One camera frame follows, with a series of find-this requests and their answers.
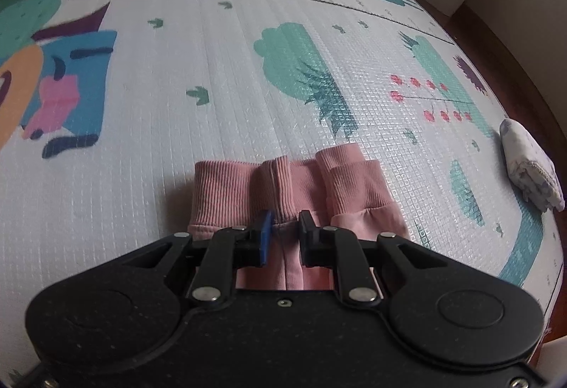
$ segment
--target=red flower print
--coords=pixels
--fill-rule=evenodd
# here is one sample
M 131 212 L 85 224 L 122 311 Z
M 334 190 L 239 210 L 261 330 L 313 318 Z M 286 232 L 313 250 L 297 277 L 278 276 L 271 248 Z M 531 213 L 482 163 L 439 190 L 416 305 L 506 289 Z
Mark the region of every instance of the red flower print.
M 390 96 L 392 97 L 392 100 L 397 101 L 398 103 L 402 103 L 404 101 L 404 96 L 395 90 L 390 92 Z

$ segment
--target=folded clothing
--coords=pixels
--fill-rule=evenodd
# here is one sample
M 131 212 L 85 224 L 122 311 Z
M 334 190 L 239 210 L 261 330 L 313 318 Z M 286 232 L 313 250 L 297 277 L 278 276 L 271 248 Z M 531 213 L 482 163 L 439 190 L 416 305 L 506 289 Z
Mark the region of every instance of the folded clothing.
M 407 237 L 404 218 L 390 196 L 380 162 L 366 161 L 358 144 L 319 151 L 315 159 L 286 156 L 249 164 L 201 161 L 195 164 L 195 189 L 188 231 L 208 239 L 227 226 L 248 225 L 260 210 L 274 213 L 264 268 L 243 268 L 236 285 L 246 289 L 332 289 L 326 268 L 303 268 L 297 216 L 310 210 L 319 226 L 353 231 L 375 240 L 384 231 Z
M 542 212 L 554 207 L 563 210 L 565 200 L 555 166 L 529 132 L 519 122 L 504 119 L 500 136 L 508 176 L 522 190 L 524 199 L 531 200 Z

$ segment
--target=pink shape print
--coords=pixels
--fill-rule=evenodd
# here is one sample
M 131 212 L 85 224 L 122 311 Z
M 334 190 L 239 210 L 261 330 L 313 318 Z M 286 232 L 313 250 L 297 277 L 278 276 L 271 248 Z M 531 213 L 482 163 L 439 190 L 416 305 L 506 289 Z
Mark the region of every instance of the pink shape print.
M 395 90 L 392 90 L 390 92 L 390 97 L 392 97 L 392 100 L 397 101 L 398 103 L 402 103 L 404 101 L 404 96 L 400 92 L 396 92 Z
M 53 76 L 44 77 L 39 84 L 41 107 L 29 120 L 22 137 L 38 139 L 43 134 L 63 127 L 71 111 L 79 103 L 80 95 L 77 76 L 69 74 L 59 80 Z

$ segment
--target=ribbed cuff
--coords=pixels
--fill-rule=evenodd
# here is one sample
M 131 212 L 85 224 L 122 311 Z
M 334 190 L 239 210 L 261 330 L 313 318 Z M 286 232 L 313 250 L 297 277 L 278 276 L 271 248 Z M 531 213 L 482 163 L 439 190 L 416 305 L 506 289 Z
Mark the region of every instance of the ribbed cuff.
M 329 172 L 332 215 L 352 214 L 392 202 L 379 161 L 345 164 Z

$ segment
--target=wall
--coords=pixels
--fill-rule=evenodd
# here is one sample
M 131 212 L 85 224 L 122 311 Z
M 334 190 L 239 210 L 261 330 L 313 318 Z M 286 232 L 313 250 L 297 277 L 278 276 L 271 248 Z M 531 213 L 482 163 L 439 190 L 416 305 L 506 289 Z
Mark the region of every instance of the wall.
M 531 77 L 567 136 L 567 0 L 467 0 Z

